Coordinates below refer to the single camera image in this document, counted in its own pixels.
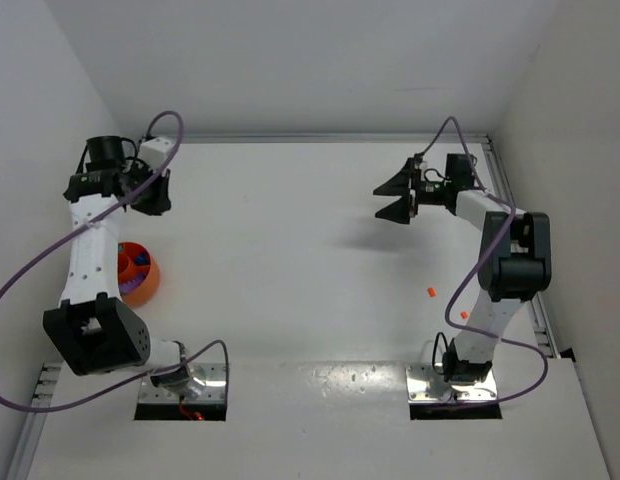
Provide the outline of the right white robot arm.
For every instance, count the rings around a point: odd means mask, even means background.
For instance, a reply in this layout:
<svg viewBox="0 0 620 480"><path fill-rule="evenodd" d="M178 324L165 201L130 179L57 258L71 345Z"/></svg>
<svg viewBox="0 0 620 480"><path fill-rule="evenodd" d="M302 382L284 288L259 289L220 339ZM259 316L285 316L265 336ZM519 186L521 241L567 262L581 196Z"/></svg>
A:
<svg viewBox="0 0 620 480"><path fill-rule="evenodd" d="M376 212L378 219L409 224L420 207L440 206L480 232L478 261L469 274L480 292L467 323L446 345L438 373L446 382L485 380L514 315L551 282L549 216L519 210L484 190L476 160L467 154L448 155L436 180L429 179L423 155L415 154L373 193L394 200Z"/></svg>

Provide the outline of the blue round lego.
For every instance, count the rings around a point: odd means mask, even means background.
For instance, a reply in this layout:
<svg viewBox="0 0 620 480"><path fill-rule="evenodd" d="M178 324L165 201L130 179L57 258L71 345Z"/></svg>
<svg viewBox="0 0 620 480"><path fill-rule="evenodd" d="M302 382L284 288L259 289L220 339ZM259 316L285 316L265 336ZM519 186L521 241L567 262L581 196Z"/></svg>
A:
<svg viewBox="0 0 620 480"><path fill-rule="evenodd" d="M137 266L149 265L149 255L146 252L141 252L137 257L134 258L134 264Z"/></svg>

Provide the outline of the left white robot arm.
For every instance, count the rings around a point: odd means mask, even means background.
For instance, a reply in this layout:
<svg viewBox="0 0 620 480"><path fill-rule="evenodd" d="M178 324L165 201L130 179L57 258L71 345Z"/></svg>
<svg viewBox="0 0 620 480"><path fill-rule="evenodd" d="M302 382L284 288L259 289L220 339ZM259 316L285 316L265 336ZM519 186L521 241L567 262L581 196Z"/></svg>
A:
<svg viewBox="0 0 620 480"><path fill-rule="evenodd" d="M137 272L120 264L119 236L128 207L148 216L171 208L169 173L161 165L174 152L166 137L150 137L136 154L124 153L125 138L87 140L77 171L64 197L72 219L66 284L56 308L45 311L43 327L65 363L77 376L147 369L156 386L185 385L185 346L152 337L146 323L127 303L122 286L141 289L139 277L151 280L150 255ZM147 189L129 204L124 198L142 184Z"/></svg>

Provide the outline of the purple lego brick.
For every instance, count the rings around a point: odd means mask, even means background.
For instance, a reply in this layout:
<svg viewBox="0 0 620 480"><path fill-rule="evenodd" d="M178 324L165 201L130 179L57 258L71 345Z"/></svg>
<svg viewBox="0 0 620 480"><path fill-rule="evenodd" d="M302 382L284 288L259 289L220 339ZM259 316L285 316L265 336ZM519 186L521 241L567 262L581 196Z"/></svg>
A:
<svg viewBox="0 0 620 480"><path fill-rule="evenodd" d="M119 291L121 295L130 295L134 290L136 290L146 279L146 275L144 273L138 274L134 276L132 279L121 282L119 284Z"/></svg>

